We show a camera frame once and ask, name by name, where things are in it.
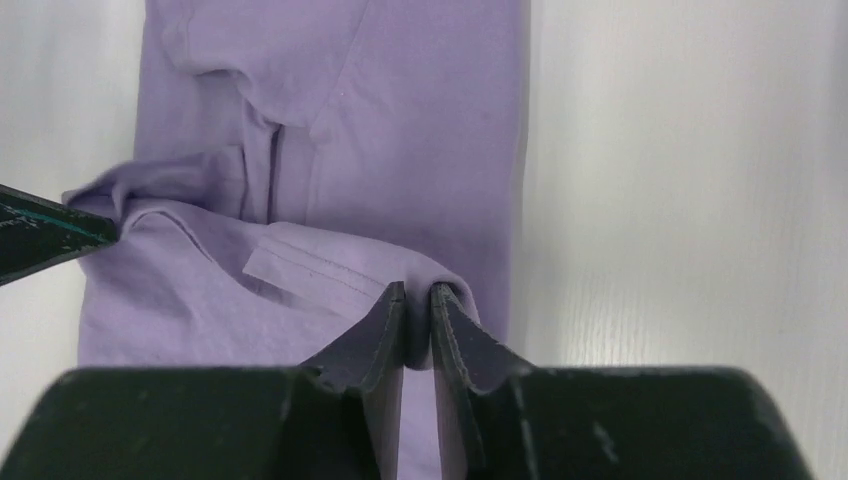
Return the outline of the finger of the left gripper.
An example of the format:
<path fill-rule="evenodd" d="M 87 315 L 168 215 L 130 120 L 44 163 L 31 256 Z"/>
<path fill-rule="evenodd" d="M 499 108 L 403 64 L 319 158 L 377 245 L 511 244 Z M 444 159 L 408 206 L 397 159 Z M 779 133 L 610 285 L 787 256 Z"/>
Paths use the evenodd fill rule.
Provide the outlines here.
<path fill-rule="evenodd" d="M 1 284 L 115 244 L 115 223 L 98 215 L 1 187 Z"/>

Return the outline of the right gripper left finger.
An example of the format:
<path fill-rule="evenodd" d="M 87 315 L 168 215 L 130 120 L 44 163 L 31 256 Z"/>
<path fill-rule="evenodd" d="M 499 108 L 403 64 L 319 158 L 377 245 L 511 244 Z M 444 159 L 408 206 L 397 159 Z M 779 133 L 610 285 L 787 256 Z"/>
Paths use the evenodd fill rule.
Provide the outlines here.
<path fill-rule="evenodd" d="M 393 479 L 406 295 L 296 366 L 86 368 L 36 403 L 5 479 Z"/>

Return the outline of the purple t shirt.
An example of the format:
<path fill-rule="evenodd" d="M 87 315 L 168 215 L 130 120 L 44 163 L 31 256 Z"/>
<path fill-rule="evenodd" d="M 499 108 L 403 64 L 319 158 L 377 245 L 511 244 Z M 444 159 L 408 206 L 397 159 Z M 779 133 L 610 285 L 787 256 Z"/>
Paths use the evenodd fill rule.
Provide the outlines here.
<path fill-rule="evenodd" d="M 133 158 L 64 202 L 86 366 L 295 365 L 410 300 L 398 475 L 438 479 L 429 288 L 508 330 L 525 1 L 150 1 Z"/>

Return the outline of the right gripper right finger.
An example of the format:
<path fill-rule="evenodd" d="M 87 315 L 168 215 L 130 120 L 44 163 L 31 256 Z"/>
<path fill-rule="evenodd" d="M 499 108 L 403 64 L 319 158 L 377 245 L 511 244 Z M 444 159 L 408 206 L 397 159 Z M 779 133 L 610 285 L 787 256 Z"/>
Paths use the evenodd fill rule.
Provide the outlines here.
<path fill-rule="evenodd" d="M 446 479 L 808 479 L 748 373 L 539 367 L 491 337 L 444 283 L 430 291 Z"/>

